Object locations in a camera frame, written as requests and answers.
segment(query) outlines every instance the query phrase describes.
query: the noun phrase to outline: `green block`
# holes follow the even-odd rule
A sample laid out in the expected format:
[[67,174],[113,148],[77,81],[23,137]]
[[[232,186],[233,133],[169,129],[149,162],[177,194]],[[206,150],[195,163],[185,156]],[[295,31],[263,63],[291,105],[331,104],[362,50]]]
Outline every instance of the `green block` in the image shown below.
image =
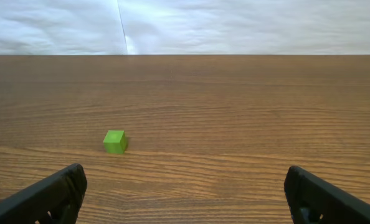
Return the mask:
[[109,130],[103,140],[106,152],[114,154],[124,154],[127,147],[127,139],[124,131]]

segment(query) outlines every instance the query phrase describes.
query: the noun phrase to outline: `cube's front face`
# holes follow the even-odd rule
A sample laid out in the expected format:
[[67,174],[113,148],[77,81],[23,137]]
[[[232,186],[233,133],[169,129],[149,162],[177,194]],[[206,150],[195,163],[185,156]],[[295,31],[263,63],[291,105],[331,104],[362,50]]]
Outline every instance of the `cube's front face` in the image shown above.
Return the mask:
[[127,140],[124,131],[109,130],[103,140],[108,153],[124,154],[127,147]]

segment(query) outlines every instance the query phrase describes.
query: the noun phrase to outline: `white backdrop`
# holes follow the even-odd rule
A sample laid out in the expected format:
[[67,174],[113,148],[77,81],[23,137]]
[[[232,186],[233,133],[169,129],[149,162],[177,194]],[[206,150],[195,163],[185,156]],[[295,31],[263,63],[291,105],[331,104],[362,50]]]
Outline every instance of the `white backdrop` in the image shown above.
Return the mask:
[[0,0],[0,54],[370,54],[370,0]]

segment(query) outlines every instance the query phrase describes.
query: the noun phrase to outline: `white fabric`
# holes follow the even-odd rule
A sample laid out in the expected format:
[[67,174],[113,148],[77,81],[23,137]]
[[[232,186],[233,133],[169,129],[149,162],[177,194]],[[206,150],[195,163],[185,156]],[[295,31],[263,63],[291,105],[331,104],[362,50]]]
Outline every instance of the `white fabric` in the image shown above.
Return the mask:
[[129,54],[370,54],[370,0],[119,0]]
[[0,54],[126,54],[116,0],[0,0]]
[[0,0],[0,54],[127,53],[370,54],[370,0]]

